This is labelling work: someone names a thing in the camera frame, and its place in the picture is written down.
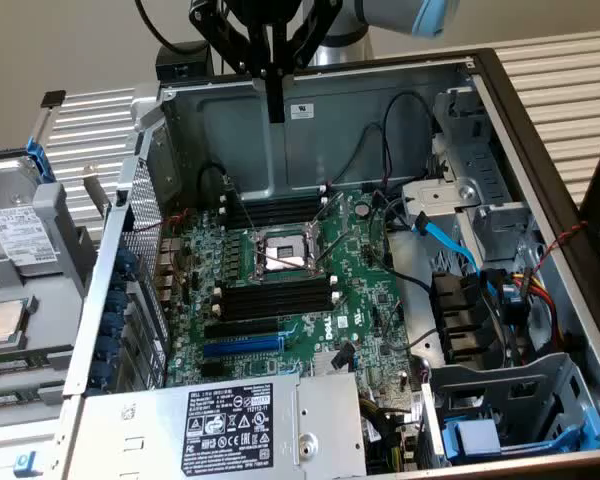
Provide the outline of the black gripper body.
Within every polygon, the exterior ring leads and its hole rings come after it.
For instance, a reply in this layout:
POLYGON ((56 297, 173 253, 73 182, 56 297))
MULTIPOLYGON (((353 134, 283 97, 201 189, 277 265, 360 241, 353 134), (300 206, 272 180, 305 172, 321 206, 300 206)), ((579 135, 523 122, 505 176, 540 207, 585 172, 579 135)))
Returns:
POLYGON ((290 22, 301 1, 228 0, 226 6, 243 25, 273 25, 290 22))

